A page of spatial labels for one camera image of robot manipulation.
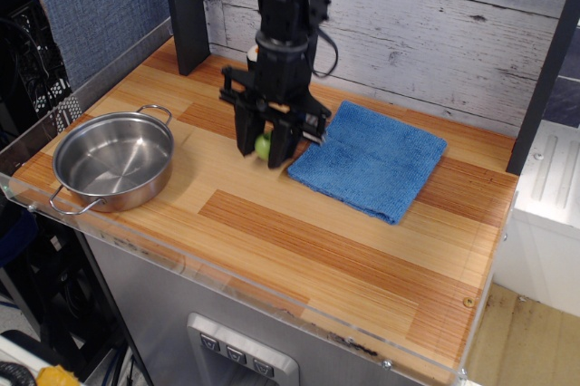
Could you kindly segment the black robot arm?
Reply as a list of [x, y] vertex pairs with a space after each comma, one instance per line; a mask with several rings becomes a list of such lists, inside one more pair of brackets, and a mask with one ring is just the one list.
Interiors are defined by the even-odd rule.
[[255, 150], [257, 138], [272, 125], [267, 164], [275, 169], [291, 158], [302, 138], [324, 137], [331, 112], [310, 93], [317, 74], [317, 42], [324, 36], [331, 0], [258, 0], [256, 64], [248, 71], [226, 67], [220, 98], [235, 111], [237, 147]]

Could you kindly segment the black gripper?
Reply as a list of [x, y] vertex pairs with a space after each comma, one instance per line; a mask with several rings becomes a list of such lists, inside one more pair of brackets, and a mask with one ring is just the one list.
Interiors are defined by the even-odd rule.
[[255, 150], [255, 142], [274, 124], [267, 166], [276, 169], [296, 150], [302, 136], [321, 143], [331, 112], [310, 93], [318, 35], [281, 42], [256, 34], [256, 65], [248, 70], [227, 66], [220, 99], [235, 107], [237, 148], [243, 156]]

